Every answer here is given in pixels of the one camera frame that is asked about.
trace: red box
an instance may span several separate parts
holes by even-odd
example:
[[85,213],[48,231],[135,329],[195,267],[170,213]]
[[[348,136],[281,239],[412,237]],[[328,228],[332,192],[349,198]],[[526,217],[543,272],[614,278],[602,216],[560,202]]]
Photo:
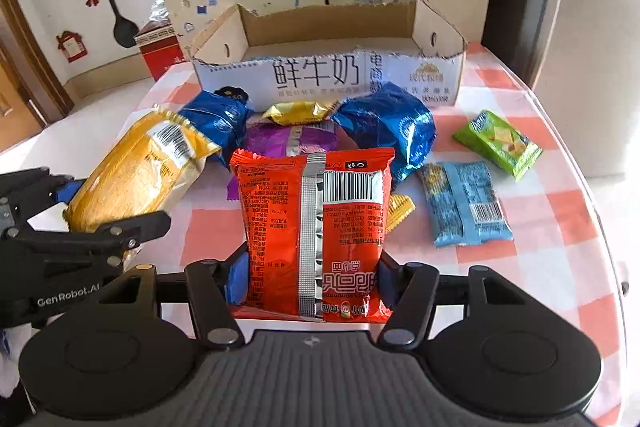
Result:
[[156,81],[174,64],[187,61],[169,19],[149,21],[135,38],[151,76]]

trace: green snack package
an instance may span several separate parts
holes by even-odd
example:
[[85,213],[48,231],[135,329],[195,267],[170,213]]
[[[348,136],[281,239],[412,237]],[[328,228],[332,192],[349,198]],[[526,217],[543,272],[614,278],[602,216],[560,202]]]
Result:
[[533,165],[542,149],[507,121],[483,110],[453,138],[506,170],[518,181]]

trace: screw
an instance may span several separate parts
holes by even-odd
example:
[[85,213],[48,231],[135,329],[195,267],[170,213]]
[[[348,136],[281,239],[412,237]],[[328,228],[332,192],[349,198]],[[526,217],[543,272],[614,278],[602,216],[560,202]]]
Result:
[[384,339],[387,344],[392,346],[407,346],[415,340],[415,335],[409,330],[394,328],[385,331]]
[[230,328],[216,328],[207,333],[207,340],[213,344],[233,344],[238,340],[238,332]]

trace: yellow snack package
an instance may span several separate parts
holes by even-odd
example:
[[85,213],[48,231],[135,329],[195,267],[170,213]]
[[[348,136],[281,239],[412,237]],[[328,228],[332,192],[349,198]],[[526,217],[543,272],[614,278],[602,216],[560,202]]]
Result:
[[103,223],[170,210],[218,150],[189,120],[155,107],[82,184],[65,211],[69,230],[94,232]]
[[304,125],[316,123],[329,118],[338,107],[338,100],[333,102],[282,102],[272,105],[262,115],[280,125]]
[[406,216],[415,210],[415,204],[409,196],[391,194],[389,196],[389,211],[386,215],[386,233],[397,227]]

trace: blue snack package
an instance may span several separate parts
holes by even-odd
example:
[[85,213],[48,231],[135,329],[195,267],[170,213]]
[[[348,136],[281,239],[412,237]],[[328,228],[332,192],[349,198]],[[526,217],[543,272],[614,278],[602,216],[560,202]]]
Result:
[[424,165],[436,137],[431,111],[391,82],[376,92],[347,98],[332,119],[361,149],[396,150],[390,166],[392,188]]
[[244,140],[246,121],[252,111],[240,100],[202,91],[178,113],[222,147],[222,151],[212,157],[228,169],[231,155]]
[[484,162],[429,163],[420,174],[437,248],[513,240]]

